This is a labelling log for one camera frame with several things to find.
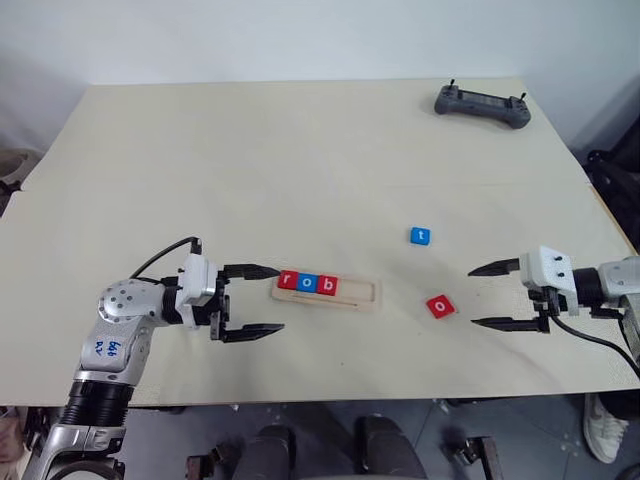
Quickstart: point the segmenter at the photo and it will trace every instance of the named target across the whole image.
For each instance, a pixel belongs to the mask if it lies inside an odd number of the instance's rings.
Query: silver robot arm
[[[640,379],[640,257],[604,263],[597,269],[574,270],[568,255],[539,247],[519,258],[498,260],[476,268],[469,275],[508,275],[516,270],[520,270],[520,279],[529,291],[538,316],[532,320],[490,317],[473,320],[474,323],[507,332],[549,333],[551,319],[572,335],[615,350]],[[589,308],[592,318],[618,320],[631,357],[618,345],[574,330],[559,320],[561,312],[575,316],[580,307]]]
[[[139,277],[146,266],[177,246],[192,250],[179,275],[153,280]],[[156,255],[131,278],[107,287],[99,297],[96,324],[82,346],[69,400],[52,426],[42,451],[31,457],[24,480],[59,480],[124,476],[124,465],[108,455],[120,450],[124,419],[140,381],[157,327],[210,325],[211,339],[255,340],[283,328],[280,324],[245,325],[228,331],[230,278],[259,280],[279,272],[254,264],[228,265],[218,272],[190,237]]]

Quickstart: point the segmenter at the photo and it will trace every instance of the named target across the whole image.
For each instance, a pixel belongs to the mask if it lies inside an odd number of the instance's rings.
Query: shoe
[[[611,415],[597,393],[585,394],[582,427],[591,453],[602,463],[613,463],[629,422]]]

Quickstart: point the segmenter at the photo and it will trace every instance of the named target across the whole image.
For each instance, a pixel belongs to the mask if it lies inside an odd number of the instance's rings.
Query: game controller
[[[440,89],[434,107],[436,113],[459,112],[495,118],[502,120],[514,129],[524,127],[531,120],[531,113],[529,113],[524,101],[526,93],[523,93],[520,98],[495,97],[484,93],[460,90],[454,85],[454,82],[455,79]]]

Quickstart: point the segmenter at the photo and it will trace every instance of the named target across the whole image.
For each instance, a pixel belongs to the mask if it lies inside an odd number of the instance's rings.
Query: floor
[[[640,424],[632,425],[612,465],[596,461],[582,438],[583,396],[489,400],[451,407],[432,400],[344,401],[190,407],[180,414],[132,410],[120,461],[127,480],[184,478],[187,456],[208,453],[222,441],[242,444],[262,426],[281,423],[296,435],[294,478],[353,473],[352,431],[356,418],[379,413],[393,419],[411,440],[429,479],[455,476],[441,453],[445,429],[492,436],[505,480],[614,480],[640,463]],[[484,479],[479,462],[464,469]]]

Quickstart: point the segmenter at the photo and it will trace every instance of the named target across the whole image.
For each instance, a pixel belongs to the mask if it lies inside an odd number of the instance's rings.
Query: wire
[[[161,252],[156,253],[153,257],[151,257],[149,260],[144,262],[140,266],[140,268],[138,268],[135,272],[133,272],[129,278],[138,278],[138,275],[144,272],[149,267],[149,265],[158,261],[160,258],[164,257],[167,253],[172,252],[176,248],[181,247],[182,245],[186,245],[187,243],[191,244],[191,253],[198,253],[198,254],[202,253],[202,246],[200,243],[200,239],[198,237],[183,238],[179,242],[176,242],[173,245],[168,246]]]
[[[575,335],[576,337],[588,342],[597,343],[598,345],[603,345],[605,347],[609,347],[612,350],[615,350],[618,355],[624,358],[624,361],[629,364],[629,366],[633,370],[633,373],[635,373],[638,376],[638,380],[640,380],[640,367],[638,367],[638,365],[636,365],[636,362],[634,362],[633,359],[629,355],[627,355],[625,351],[622,350],[618,345],[607,340],[603,340],[602,338],[592,337],[591,335],[587,335],[586,333],[574,330],[566,323],[561,322],[556,315],[551,315],[551,320],[553,320],[556,325],[558,325],[561,329],[563,329],[567,333],[570,333],[571,335]]]
[[[160,280],[156,280],[155,278],[149,278],[149,277],[136,277],[136,280],[140,280],[142,282],[153,283],[154,285],[158,285],[158,284],[162,283]]]

